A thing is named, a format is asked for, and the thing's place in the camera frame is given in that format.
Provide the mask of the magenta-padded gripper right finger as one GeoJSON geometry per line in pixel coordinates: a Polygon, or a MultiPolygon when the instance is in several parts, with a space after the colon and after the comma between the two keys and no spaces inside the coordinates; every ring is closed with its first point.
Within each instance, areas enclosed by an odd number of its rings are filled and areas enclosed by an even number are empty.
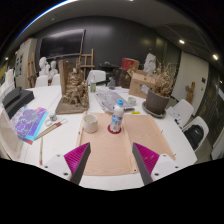
{"type": "Polygon", "coordinates": [[[168,154],[159,155],[138,143],[133,144],[132,153],[145,185],[181,169],[168,154]]]}

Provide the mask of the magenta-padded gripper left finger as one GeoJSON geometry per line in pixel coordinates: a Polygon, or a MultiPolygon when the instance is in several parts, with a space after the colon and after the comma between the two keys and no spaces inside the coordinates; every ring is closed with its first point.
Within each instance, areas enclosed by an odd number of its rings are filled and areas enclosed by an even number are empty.
{"type": "Polygon", "coordinates": [[[85,143],[65,155],[55,155],[43,165],[43,169],[78,185],[90,153],[90,143],[85,143]]]}

